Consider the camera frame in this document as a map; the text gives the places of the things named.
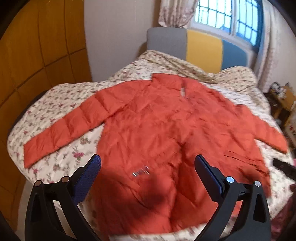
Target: window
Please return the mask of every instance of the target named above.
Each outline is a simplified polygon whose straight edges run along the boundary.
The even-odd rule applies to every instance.
[[[261,0],[200,0],[191,26],[222,37],[243,39],[241,42],[257,52],[262,15]]]

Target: jacket sleeve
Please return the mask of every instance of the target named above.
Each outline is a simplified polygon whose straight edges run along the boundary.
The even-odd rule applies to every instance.
[[[267,122],[251,113],[245,105],[237,105],[239,118],[248,126],[248,130],[254,134],[254,138],[268,144],[274,149],[287,153],[288,144],[284,135],[271,127]]]
[[[25,168],[99,126],[149,84],[149,80],[133,80],[96,92],[24,145]]]

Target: metal screw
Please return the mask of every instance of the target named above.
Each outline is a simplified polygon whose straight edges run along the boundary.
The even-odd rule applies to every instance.
[[[67,183],[67,182],[69,182],[69,180],[70,180],[70,178],[67,177],[67,176],[65,176],[65,177],[62,178],[62,182],[63,183]]]
[[[226,181],[229,182],[229,183],[233,183],[234,178],[233,177],[226,177]]]
[[[38,180],[38,181],[35,182],[35,186],[36,186],[36,187],[38,187],[38,186],[40,186],[40,185],[41,185],[41,181],[40,181],[40,180]]]
[[[255,181],[254,184],[257,186],[257,187],[260,187],[261,186],[261,183],[259,181]]]

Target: gray headboard panel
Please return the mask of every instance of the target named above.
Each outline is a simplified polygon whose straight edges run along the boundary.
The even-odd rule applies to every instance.
[[[148,29],[147,49],[186,60],[187,30],[184,28],[150,28]]]

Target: blue gripper pad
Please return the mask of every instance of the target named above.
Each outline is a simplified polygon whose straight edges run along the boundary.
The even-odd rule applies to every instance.
[[[223,174],[218,168],[210,166],[202,155],[195,157],[194,167],[212,201],[220,203],[224,192]]]
[[[85,199],[87,193],[89,192],[89,189],[96,179],[96,176],[101,169],[100,156],[94,154],[92,158],[88,161],[88,163],[84,167],[80,168],[84,168],[84,170],[78,181],[74,185],[72,199],[75,205],[78,205],[78,203],[82,202]]]

